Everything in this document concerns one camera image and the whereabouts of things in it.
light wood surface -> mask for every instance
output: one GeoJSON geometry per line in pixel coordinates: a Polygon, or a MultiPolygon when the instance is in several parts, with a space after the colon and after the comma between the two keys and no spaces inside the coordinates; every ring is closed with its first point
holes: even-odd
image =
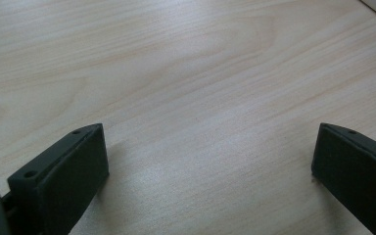
{"type": "Polygon", "coordinates": [[[71,234],[370,234],[312,179],[318,125],[376,140],[356,0],[0,1],[0,194],[102,122],[111,176],[71,234]]]}

screw hole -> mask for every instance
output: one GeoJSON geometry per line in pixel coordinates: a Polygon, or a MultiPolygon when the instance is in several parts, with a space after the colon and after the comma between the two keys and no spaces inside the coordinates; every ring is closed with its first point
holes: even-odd
{"type": "Polygon", "coordinates": [[[26,174],[24,174],[23,177],[25,177],[25,178],[31,178],[31,177],[35,176],[36,173],[37,172],[35,170],[32,170],[32,171],[29,171],[26,174]]]}

wooden table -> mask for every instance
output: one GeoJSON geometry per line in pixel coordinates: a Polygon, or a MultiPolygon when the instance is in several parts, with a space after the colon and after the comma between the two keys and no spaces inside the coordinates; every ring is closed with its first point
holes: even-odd
{"type": "Polygon", "coordinates": [[[102,122],[111,176],[71,234],[369,234],[311,177],[318,125],[376,140],[356,0],[0,1],[0,194],[102,122]]]}

wood grain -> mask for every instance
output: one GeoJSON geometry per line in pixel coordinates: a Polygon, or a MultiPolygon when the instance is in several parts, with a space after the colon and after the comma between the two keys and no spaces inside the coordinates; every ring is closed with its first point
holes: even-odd
{"type": "Polygon", "coordinates": [[[356,0],[0,0],[0,193],[102,122],[111,176],[71,234],[369,234],[312,179],[321,122],[376,139],[356,0]]]}

